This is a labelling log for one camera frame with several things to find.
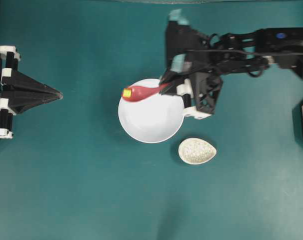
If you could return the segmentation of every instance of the teal surface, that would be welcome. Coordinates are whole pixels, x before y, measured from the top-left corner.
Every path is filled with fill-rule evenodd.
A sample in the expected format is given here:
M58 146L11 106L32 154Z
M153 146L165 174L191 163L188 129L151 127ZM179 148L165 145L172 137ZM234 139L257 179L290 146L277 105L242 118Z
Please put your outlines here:
M0 45L64 99L0 142L0 240L303 240L303 81L272 66L223 77L216 114L144 144L119 124L123 87L164 72L172 5L0 0ZM204 33L303 27L303 0L180 5ZM183 164L181 140L217 148Z

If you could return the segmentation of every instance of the cable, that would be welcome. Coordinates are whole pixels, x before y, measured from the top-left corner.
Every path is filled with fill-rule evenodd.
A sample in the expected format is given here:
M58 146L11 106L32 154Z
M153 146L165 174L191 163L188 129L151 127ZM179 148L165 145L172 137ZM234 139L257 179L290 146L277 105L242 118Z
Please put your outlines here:
M210 37L208 38L208 46L210 49L212 48L211 41L214 37L218 37L220 39L220 36L217 33L213 33L212 35L210 35Z
M246 67L246 71L247 71L247 74L249 76L251 76L252 78L258 78L263 74L264 69L261 68L257 74L254 74L253 72L249 71L247 67Z
M205 53L238 53L238 54L244 54L244 55L253 55L253 56L259 56L259 57L265 57L265 56L297 56L297 55L303 55L303 52L250 52L250 51L243 51L243 50L236 50L236 49L201 49L201 50L193 50L193 49L187 49L187 52L205 52Z

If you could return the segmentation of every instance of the red spoon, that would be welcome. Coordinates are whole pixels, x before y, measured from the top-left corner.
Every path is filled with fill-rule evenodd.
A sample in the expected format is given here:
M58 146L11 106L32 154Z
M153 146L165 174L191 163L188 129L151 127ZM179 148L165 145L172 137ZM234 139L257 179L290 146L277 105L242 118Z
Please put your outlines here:
M129 86L122 91L122 98L128 102L138 102L154 94L159 93L168 83L163 83L159 87Z

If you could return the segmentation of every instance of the white speckled dish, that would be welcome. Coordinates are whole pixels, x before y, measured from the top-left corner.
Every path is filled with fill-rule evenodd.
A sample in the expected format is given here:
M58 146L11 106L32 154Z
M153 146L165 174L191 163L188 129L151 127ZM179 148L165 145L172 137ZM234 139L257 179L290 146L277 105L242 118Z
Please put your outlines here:
M215 157L216 153L216 148L199 138L187 138L181 142L178 148L181 160L192 165L206 163Z

